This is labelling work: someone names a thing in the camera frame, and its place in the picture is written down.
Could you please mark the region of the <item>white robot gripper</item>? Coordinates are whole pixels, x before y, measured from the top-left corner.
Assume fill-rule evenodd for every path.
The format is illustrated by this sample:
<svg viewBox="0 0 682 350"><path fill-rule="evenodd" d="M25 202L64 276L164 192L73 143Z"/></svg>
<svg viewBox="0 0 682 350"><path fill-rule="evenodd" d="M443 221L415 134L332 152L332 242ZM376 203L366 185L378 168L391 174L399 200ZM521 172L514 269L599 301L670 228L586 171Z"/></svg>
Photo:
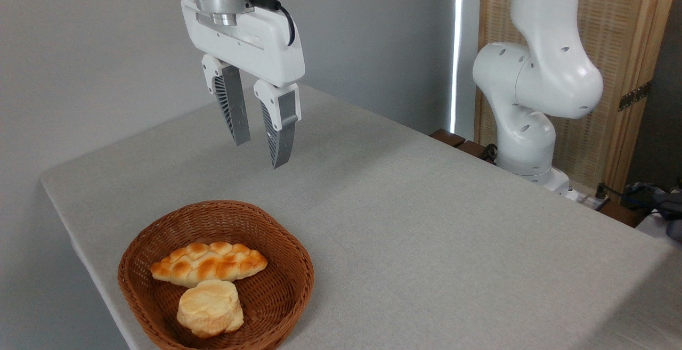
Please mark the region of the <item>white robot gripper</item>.
<svg viewBox="0 0 682 350"><path fill-rule="evenodd" d="M191 41L205 53L207 88L217 98L236 145L250 141L242 69L260 78L254 93L261 101L271 164L274 169L285 165L295 123L302 118L294 82L305 74L291 17L274 0L181 0L181 11Z"/></svg>

